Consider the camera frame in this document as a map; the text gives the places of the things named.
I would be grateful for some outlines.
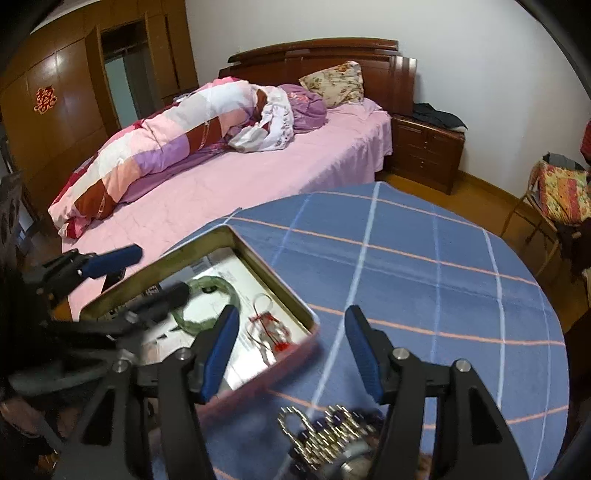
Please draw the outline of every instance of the blue gripper pad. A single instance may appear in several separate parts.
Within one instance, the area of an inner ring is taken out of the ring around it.
[[[215,344],[210,350],[207,360],[205,360],[203,386],[201,387],[201,396],[203,397],[204,403],[207,403],[219,390],[228,360],[230,360],[230,354],[238,336],[240,313],[236,307],[229,307],[231,308],[226,321],[215,339]],[[222,320],[221,317],[226,311],[227,308],[222,310],[218,322]]]
[[[101,278],[138,263],[144,251],[133,244],[102,255],[91,257],[80,269],[82,278]]]
[[[345,333],[355,357],[359,375],[365,391],[381,404],[384,388],[380,379],[380,367],[369,337],[374,330],[357,305],[350,306],[345,312]]]

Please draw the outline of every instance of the floral cushion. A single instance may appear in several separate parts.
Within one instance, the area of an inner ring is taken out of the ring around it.
[[[302,87],[318,93],[328,108],[345,102],[363,101],[361,65],[346,61],[336,67],[310,73],[300,79]]]
[[[538,188],[544,215],[565,225],[577,225],[591,217],[585,171],[567,170],[546,162],[538,165]]]

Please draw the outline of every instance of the round table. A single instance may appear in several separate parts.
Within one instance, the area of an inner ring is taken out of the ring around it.
[[[566,428],[568,364],[558,318],[530,272],[497,236],[385,183],[266,203],[227,223],[318,314],[320,348],[295,374],[205,431],[220,479],[280,478],[288,440],[282,406],[375,407],[344,337],[343,311],[361,306],[394,346],[451,365],[466,358],[500,405],[531,478],[556,461]],[[427,402],[423,451],[433,445]],[[155,462],[156,478],[162,465]]]

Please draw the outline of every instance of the nightstand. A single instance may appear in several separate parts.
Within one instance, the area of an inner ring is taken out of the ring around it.
[[[463,133],[393,115],[392,146],[394,153],[385,157],[384,170],[448,195],[452,192],[464,149]]]

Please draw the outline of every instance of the table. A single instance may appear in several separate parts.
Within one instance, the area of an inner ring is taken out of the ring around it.
[[[467,358],[501,406],[531,478],[552,468],[566,428],[569,376],[558,318],[506,243],[386,183],[288,197],[216,220],[227,223],[320,319],[305,366],[205,431],[220,479],[281,478],[288,440],[282,406],[374,407],[344,336],[343,311],[361,306],[395,346],[451,365]],[[421,448],[433,445],[428,402]],[[161,460],[155,477],[163,478]]]

